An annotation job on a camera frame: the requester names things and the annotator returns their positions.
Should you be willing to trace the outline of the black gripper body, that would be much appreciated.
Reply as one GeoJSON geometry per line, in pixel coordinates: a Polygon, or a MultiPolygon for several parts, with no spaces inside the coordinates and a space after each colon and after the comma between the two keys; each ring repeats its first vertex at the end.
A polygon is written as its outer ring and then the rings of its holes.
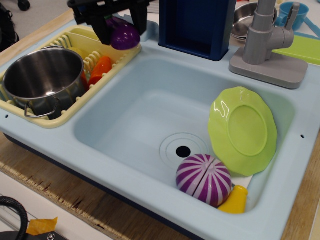
{"type": "Polygon", "coordinates": [[[74,12],[78,24],[87,23],[89,17],[106,17],[130,10],[133,5],[149,6],[151,0],[69,0],[67,6],[74,12]]]}

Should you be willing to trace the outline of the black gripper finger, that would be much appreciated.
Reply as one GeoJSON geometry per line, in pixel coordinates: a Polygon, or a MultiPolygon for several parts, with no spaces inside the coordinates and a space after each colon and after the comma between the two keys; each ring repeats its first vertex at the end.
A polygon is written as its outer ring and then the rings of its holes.
{"type": "Polygon", "coordinates": [[[147,30],[148,10],[146,5],[135,4],[130,9],[131,18],[135,28],[141,36],[147,30]]]}
{"type": "Polygon", "coordinates": [[[91,25],[100,42],[104,45],[110,45],[111,30],[107,26],[104,16],[90,16],[87,24],[91,25]]]}

